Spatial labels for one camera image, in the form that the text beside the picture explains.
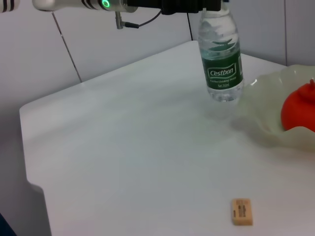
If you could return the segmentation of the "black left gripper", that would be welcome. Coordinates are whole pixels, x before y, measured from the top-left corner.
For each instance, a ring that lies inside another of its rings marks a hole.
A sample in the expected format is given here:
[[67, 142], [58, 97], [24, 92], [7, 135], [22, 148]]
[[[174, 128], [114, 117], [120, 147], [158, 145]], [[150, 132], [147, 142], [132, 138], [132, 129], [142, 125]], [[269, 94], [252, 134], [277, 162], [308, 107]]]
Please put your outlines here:
[[132, 7], [159, 9], [162, 14], [198, 13], [204, 8], [208, 11], [220, 11], [220, 0], [127, 0]]

